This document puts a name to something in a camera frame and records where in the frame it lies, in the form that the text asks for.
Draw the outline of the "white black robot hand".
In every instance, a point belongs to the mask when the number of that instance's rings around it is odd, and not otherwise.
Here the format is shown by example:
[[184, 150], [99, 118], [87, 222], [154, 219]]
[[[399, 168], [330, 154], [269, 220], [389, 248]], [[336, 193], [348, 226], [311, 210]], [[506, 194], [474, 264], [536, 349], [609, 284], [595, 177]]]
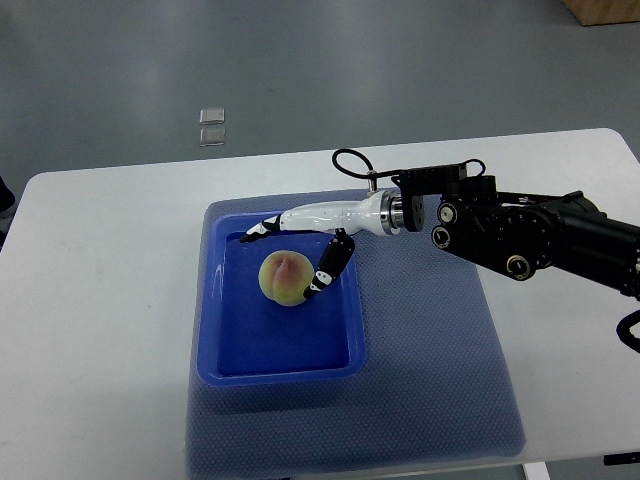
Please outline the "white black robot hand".
[[311, 283], [302, 295], [309, 299], [336, 281], [354, 251], [352, 236], [360, 231], [396, 235], [404, 226], [402, 200], [397, 191], [378, 191], [362, 201], [313, 203], [286, 210], [252, 226], [240, 238], [255, 242], [278, 232], [331, 233]]

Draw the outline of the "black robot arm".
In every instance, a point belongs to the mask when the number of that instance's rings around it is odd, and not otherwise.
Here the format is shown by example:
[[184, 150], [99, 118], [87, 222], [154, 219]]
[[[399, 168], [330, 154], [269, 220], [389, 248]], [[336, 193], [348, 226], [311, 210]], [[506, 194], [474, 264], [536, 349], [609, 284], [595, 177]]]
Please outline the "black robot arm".
[[613, 220], [580, 191], [562, 196], [500, 192], [494, 176], [470, 176], [465, 163], [389, 172], [398, 187], [396, 224], [425, 224], [426, 195], [437, 195], [433, 244], [517, 281], [556, 267], [639, 295], [639, 229]]

